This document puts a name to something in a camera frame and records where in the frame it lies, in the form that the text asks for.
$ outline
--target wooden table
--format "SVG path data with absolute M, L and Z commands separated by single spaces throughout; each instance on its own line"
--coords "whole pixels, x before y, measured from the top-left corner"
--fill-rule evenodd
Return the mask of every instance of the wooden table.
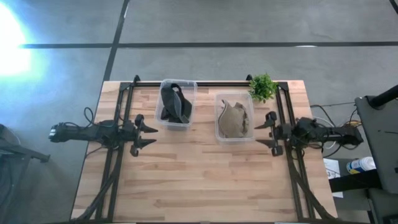
M 312 117 L 304 82 L 288 83 L 295 116 Z M 119 84 L 104 83 L 96 122 L 113 119 Z M 132 157 L 131 144 L 126 144 L 114 221 L 297 221 L 286 155 L 272 157 L 270 149 L 256 141 L 220 145 L 215 137 L 214 94 L 247 90 L 248 87 L 198 87 L 194 122 L 189 131 L 176 132 L 154 120 L 159 88 L 134 88 L 130 118 L 143 114 L 146 125 L 159 132 L 143 134 L 143 138 L 154 138 L 157 142 L 145 147 L 139 157 Z M 255 103 L 255 126 L 262 124 L 264 115 L 272 110 L 277 112 L 275 100 Z M 266 139 L 268 132 L 269 129 L 255 130 L 254 135 Z M 88 152 L 99 146 L 90 143 Z M 72 218 L 79 216 L 98 193 L 105 157 L 103 149 L 85 160 Z M 320 150 L 306 149 L 304 159 L 311 190 L 336 217 Z M 300 196 L 305 210 L 303 193 Z

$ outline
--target beige cloth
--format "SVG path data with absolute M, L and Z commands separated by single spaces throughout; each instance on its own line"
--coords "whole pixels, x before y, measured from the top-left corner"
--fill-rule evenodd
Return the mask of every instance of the beige cloth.
M 222 100 L 224 108 L 218 118 L 218 126 L 225 138 L 243 138 L 249 129 L 249 118 L 246 108 L 241 103 L 232 107 L 226 100 Z

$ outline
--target concrete floor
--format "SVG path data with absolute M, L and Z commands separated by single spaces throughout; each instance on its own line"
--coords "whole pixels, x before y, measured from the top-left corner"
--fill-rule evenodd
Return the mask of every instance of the concrete floor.
M 111 43 L 122 0 L 0 0 L 27 44 Z M 120 42 L 394 41 L 398 15 L 388 0 L 131 0 Z M 51 125 L 86 124 L 95 109 L 110 49 L 35 49 L 31 67 L 0 75 L 0 123 L 22 144 L 51 154 L 32 161 L 11 223 L 68 220 L 87 142 L 51 143 Z M 305 80 L 311 104 L 353 101 L 398 83 L 398 47 L 119 49 L 111 80 L 242 80 L 269 72 Z M 327 107 L 341 123 L 353 105 Z M 314 115 L 325 118 L 318 109 Z M 366 144 L 340 158 L 369 155 Z M 355 220 L 354 213 L 343 215 Z

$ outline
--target potted plant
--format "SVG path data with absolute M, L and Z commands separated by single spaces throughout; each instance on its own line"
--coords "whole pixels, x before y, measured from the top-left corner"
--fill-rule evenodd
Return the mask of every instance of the potted plant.
M 274 83 L 268 73 L 263 75 L 257 75 L 250 80 L 249 93 L 251 97 L 257 101 L 266 102 L 268 99 L 273 99 L 273 95 L 276 92 L 277 84 Z

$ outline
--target black floor stripe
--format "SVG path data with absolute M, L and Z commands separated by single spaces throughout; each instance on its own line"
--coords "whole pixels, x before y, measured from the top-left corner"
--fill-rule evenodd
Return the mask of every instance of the black floor stripe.
M 223 47 L 382 47 L 398 46 L 398 41 L 377 42 L 197 42 L 197 43 L 130 43 L 118 44 L 121 49 L 173 49 Z
M 111 48 L 112 44 L 21 44 L 21 49 L 92 49 Z
M 120 17 L 119 17 L 119 23 L 118 23 L 118 27 L 116 28 L 116 33 L 114 34 L 111 53 L 109 54 L 108 62 L 106 64 L 103 81 L 109 81 L 109 79 L 111 78 L 114 58 L 116 56 L 116 52 L 118 51 L 118 44 L 119 44 L 120 36 L 122 35 L 124 19 L 125 19 L 126 13 L 127 13 L 127 8 L 129 6 L 129 2 L 130 2 L 130 0 L 123 1 L 122 11 L 120 12 Z
M 395 0 L 390 0 L 390 3 L 392 5 L 392 7 L 394 8 L 394 10 L 396 11 L 396 13 L 398 14 L 398 6 L 397 6 L 397 3 L 395 2 Z

